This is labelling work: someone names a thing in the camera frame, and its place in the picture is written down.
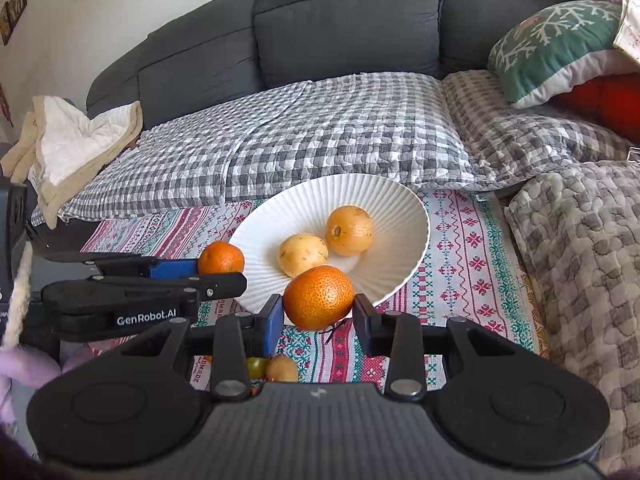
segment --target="orange pillow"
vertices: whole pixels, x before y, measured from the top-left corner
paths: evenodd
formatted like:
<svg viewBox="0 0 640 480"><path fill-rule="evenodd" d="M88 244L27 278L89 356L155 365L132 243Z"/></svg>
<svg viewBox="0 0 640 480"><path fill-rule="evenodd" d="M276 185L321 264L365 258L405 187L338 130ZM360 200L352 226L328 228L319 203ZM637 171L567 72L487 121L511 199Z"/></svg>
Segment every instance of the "orange pillow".
<svg viewBox="0 0 640 480"><path fill-rule="evenodd" d="M640 73L597 77L551 102L640 144Z"/></svg>

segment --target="green pillow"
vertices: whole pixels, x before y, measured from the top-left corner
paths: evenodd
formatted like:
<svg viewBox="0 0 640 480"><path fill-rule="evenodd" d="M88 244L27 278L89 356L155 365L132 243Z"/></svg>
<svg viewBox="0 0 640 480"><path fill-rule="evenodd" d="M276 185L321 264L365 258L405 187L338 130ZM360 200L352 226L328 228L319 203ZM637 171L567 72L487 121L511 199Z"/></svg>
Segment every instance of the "green pillow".
<svg viewBox="0 0 640 480"><path fill-rule="evenodd" d="M565 2L512 28L489 54L507 101L527 108L597 76L640 71L613 47L621 13L610 2Z"/></svg>

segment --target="wall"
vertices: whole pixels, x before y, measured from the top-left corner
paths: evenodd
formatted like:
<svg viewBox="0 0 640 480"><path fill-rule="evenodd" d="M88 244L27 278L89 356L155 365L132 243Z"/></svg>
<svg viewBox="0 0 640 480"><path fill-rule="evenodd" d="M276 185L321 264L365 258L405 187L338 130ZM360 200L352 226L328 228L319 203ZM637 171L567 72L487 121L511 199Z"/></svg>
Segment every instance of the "wall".
<svg viewBox="0 0 640 480"><path fill-rule="evenodd" d="M11 41L0 45L0 82L17 139L31 97L53 94L84 109L94 78L146 35L209 0L28 0Z"/></svg>

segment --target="fluted white bowl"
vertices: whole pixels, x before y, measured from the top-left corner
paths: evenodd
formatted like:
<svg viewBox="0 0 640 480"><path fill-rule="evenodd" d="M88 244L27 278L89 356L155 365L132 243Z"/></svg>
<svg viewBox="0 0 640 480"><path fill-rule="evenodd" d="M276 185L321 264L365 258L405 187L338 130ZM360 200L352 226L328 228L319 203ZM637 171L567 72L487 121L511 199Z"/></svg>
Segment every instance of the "fluted white bowl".
<svg viewBox="0 0 640 480"><path fill-rule="evenodd" d="M246 292L238 303L257 313L271 294L283 293L290 277L280 270L278 247L292 234L324 239L334 209L355 205L373 220L373 244L358 256L330 251L327 265L350 278L375 306L395 294L424 258L430 224L422 201L402 184L382 176L345 173L315 178L268 199L236 229L230 243L244 254Z"/></svg>

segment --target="gray sofa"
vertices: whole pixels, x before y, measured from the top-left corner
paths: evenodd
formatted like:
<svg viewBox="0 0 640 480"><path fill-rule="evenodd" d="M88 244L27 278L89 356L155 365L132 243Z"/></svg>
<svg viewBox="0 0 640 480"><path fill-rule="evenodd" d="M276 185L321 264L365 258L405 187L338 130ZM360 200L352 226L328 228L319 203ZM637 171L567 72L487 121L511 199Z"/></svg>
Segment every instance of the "gray sofa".
<svg viewBox="0 0 640 480"><path fill-rule="evenodd" d="M89 117L142 103L145 127L303 80L360 72L436 77L485 68L489 50L537 10L567 0L213 0L148 35L106 68ZM97 223L37 228L79 249Z"/></svg>

